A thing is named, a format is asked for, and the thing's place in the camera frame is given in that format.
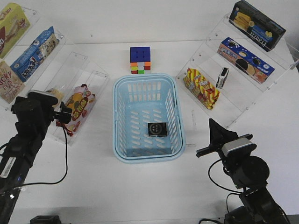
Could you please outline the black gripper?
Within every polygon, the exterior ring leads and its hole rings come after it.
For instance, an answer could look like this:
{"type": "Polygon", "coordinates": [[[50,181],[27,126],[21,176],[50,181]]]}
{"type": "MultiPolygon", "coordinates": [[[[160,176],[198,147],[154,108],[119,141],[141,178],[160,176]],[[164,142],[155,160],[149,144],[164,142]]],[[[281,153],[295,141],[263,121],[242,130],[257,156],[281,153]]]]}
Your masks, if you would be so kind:
{"type": "Polygon", "coordinates": [[[60,111],[55,111],[58,98],[43,91],[29,91],[26,97],[18,96],[11,111],[17,116],[15,124],[20,135],[45,135],[52,121],[57,119],[63,124],[71,120],[72,109],[63,102],[60,111]]]}
{"type": "Polygon", "coordinates": [[[247,138],[251,141],[253,138],[252,134],[246,134],[238,137],[236,132],[229,131],[219,125],[214,119],[210,118],[209,122],[209,130],[210,130],[210,142],[209,146],[199,149],[196,151],[196,156],[202,157],[204,155],[216,152],[221,159],[235,159],[240,160],[241,158],[250,156],[251,152],[248,149],[242,148],[232,152],[231,154],[226,157],[222,152],[222,147],[225,143],[231,142],[233,140],[237,140],[240,138],[247,138]]]}

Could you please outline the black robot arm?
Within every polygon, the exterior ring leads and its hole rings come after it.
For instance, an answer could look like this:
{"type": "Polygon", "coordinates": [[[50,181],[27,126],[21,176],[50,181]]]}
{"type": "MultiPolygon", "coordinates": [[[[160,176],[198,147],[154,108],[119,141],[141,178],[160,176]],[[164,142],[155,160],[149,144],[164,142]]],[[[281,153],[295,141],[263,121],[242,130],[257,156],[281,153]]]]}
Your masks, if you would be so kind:
{"type": "Polygon", "coordinates": [[[239,196],[242,206],[227,211],[226,224],[288,224],[290,220],[283,209],[274,201],[267,190],[270,170],[267,163],[251,155],[256,144],[251,142],[252,135],[238,136],[209,119],[210,143],[206,148],[197,150],[201,157],[216,152],[223,164],[223,171],[228,175],[239,196]]]}
{"type": "Polygon", "coordinates": [[[17,97],[11,111],[17,117],[17,134],[1,146],[0,160],[0,222],[7,224],[14,210],[21,188],[48,127],[54,120],[68,123],[71,109],[63,103],[56,112],[58,99],[50,93],[31,90],[26,97],[17,97]]]}

